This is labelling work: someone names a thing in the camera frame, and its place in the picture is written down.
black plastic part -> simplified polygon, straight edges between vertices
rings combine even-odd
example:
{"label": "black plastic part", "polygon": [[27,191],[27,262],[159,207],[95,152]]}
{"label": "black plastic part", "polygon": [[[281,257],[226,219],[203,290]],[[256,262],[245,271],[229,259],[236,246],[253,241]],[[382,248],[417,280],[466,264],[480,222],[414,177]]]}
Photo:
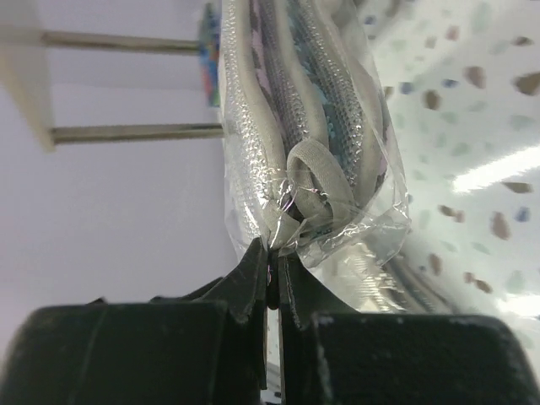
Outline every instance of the black plastic part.
{"label": "black plastic part", "polygon": [[158,302],[160,304],[164,304],[165,302],[179,302],[179,301],[191,301],[196,300],[198,298],[201,298],[203,295],[205,295],[208,291],[213,289],[221,280],[223,280],[223,277],[218,277],[214,281],[211,281],[210,283],[203,285],[200,289],[196,289],[192,293],[188,295],[184,295],[183,297],[179,298],[170,298],[170,297],[153,297],[150,302]]}
{"label": "black plastic part", "polygon": [[354,313],[305,269],[297,256],[281,256],[278,263],[281,336],[282,401],[289,405],[304,402],[306,384],[306,339],[311,317],[317,312]]}
{"label": "black plastic part", "polygon": [[538,404],[520,344],[487,316],[314,316],[302,404]]}
{"label": "black plastic part", "polygon": [[271,253],[268,257],[268,278],[267,286],[267,305],[268,308],[275,311],[279,308],[279,262],[278,255]]}
{"label": "black plastic part", "polygon": [[256,240],[203,297],[38,310],[13,341],[0,404],[258,405],[266,287]]}
{"label": "black plastic part", "polygon": [[361,314],[298,257],[280,257],[278,272],[283,403],[540,403],[501,321]]}
{"label": "black plastic part", "polygon": [[260,240],[225,278],[184,297],[38,310],[11,345],[0,404],[258,404],[270,305],[288,405],[540,404],[500,321],[359,314]]}

packaged item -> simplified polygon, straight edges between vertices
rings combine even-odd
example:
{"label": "packaged item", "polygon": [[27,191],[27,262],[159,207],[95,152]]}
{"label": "packaged item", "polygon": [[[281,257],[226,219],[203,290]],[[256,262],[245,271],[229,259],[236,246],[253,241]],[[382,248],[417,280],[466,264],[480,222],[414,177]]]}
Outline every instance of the packaged item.
{"label": "packaged item", "polygon": [[408,232],[407,188],[351,1],[224,0],[219,94],[227,225],[315,266],[363,241],[381,265]]}

polka dot wall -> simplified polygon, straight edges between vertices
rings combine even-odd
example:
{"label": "polka dot wall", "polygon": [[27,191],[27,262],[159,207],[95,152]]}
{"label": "polka dot wall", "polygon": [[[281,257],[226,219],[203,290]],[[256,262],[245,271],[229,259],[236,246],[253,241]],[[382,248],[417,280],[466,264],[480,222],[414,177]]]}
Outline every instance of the polka dot wall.
{"label": "polka dot wall", "polygon": [[402,252],[505,321],[540,376],[540,0],[361,3],[410,193]]}

clear plastic packaging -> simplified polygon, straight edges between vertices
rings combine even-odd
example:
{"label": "clear plastic packaging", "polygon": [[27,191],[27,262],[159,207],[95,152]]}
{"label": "clear plastic packaging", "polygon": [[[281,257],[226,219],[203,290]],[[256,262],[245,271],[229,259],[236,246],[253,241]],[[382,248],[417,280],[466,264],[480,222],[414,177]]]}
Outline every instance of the clear plastic packaging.
{"label": "clear plastic packaging", "polygon": [[408,232],[402,161],[348,0],[224,0],[219,94],[226,224],[313,267],[362,241],[381,265]]}

metal rod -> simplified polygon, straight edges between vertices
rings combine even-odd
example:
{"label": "metal rod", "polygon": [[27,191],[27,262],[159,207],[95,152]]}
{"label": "metal rod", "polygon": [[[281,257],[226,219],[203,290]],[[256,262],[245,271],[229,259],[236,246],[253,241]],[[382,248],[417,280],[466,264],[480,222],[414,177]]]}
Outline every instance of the metal rod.
{"label": "metal rod", "polygon": [[55,144],[156,141],[166,139],[222,138],[220,124],[115,125],[108,127],[57,127],[51,129]]}
{"label": "metal rod", "polygon": [[76,32],[47,31],[41,37],[44,46],[105,51],[165,53],[193,56],[198,54],[196,40],[162,40],[136,36],[79,34]]}

